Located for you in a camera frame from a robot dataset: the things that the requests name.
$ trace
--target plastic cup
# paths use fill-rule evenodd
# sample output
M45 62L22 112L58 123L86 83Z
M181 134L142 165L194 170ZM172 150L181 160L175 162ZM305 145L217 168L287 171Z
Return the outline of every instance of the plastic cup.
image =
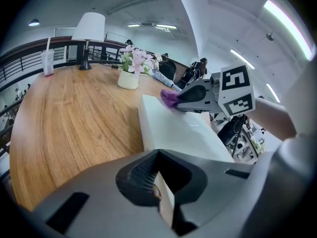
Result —
M54 50L43 51L41 53L42 65L45 76L53 74L54 69Z

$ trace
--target table lamp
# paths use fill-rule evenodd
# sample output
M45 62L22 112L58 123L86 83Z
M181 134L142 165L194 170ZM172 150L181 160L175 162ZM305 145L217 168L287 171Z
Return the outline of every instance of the table lamp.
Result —
M88 62L89 41L104 41L105 19L105 16L99 13L87 12L83 15L83 17L77 25L77 28L71 39L77 41L86 41L84 57L79 68L80 70L91 69L91 66Z

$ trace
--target ceiling lamp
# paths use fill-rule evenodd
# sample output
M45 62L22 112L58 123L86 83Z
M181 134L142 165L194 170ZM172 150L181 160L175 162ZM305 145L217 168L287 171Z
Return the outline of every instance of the ceiling lamp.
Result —
M308 60L312 59L312 51L308 46L306 40L304 39L301 32L298 30L296 25L292 22L292 20L279 8L277 7L272 1L268 0L264 8L271 12L281 23L290 31L293 35L295 40L297 41L298 45L301 47L302 51L304 52L306 58Z
M237 52L235 52L234 50L230 50L231 53L235 54L238 58L240 58L243 62L247 63L248 66L251 69L254 69L254 66L252 64L250 64L243 56L239 55Z
M160 24L157 24L158 27L164 27L164 28L171 28L171 29L177 29L176 26L169 26L169 25L160 25Z
M272 92L272 94L274 95L276 101L278 103L280 103L278 96L276 95L276 93L274 92L273 88L270 86L270 84L266 84L266 86L269 88L269 90Z
M29 26L37 26L39 24L40 24L39 20L37 18L35 18L35 19L31 20L31 22L29 23Z

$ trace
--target lamp base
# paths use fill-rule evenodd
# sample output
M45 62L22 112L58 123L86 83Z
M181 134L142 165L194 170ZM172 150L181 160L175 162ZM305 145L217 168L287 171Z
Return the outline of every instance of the lamp base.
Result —
M89 50L88 49L85 49L84 50L84 57L83 57L83 61L79 67L80 70L89 70L91 69L91 66L88 62L88 52Z

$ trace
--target wooden table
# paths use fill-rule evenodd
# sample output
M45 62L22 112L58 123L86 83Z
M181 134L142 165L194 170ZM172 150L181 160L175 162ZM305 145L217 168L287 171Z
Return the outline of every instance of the wooden table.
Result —
M143 151L142 94L168 89L140 76L137 90L117 85L120 71L94 64L41 73L24 97L11 137L10 174L17 202L32 210L57 187L102 162Z

